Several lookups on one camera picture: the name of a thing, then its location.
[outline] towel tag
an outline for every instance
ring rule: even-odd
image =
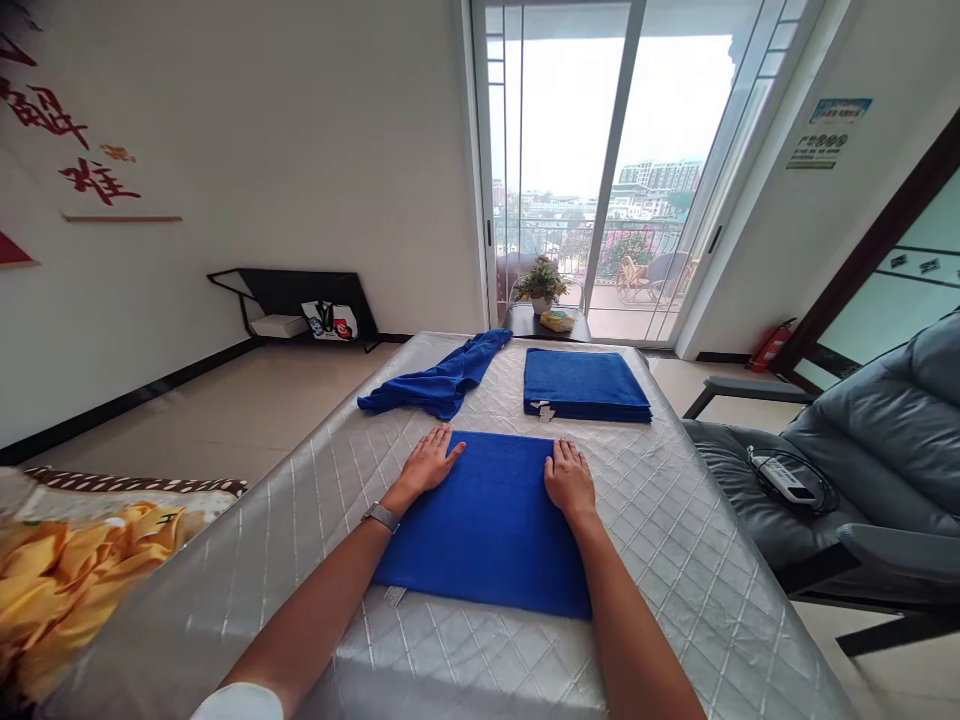
[[[390,603],[390,607],[395,608],[400,604],[400,601],[403,599],[403,594],[407,591],[406,588],[398,588],[396,585],[391,585],[387,588],[387,591],[383,594],[387,602]]]

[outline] gray leather recliner chair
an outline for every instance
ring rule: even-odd
[[[787,594],[903,615],[838,638],[847,655],[960,630],[960,312],[818,397],[775,381],[704,385],[684,426]],[[717,395],[808,407],[779,436],[696,421]],[[751,445],[808,460],[835,509],[778,503],[747,460]],[[790,469],[821,493],[812,471]]]

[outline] hand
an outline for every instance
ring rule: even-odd
[[[553,457],[548,457],[544,463],[543,481],[547,495],[560,508],[567,522],[572,524],[597,514],[590,466],[572,440],[553,441]]]
[[[459,443],[448,456],[447,448],[450,447],[452,434],[453,428],[442,424],[420,438],[404,463],[400,477],[387,491],[381,504],[399,515],[422,493],[442,483],[467,447],[466,443]],[[388,505],[391,501],[398,506],[397,510]]]

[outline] wristwatch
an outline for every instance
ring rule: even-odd
[[[364,520],[366,520],[368,517],[372,517],[377,522],[383,524],[384,527],[386,527],[387,530],[393,534],[396,534],[397,528],[400,527],[400,518],[398,518],[378,502],[375,502],[373,505],[371,505],[370,509],[363,514]]]

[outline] balcony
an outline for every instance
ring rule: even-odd
[[[593,221],[509,218],[506,224],[512,225],[512,232],[507,233],[509,251],[502,225],[497,228],[500,320],[506,311],[509,288],[538,255],[549,257],[565,277],[573,280],[561,304],[579,305]],[[683,222],[679,220],[607,221],[590,301],[590,331],[594,337],[649,342],[669,338],[696,262],[689,263],[690,267],[683,270],[676,292],[663,295],[626,287],[620,267],[624,257],[629,257],[637,266],[645,266],[657,257],[674,253],[682,230]]]

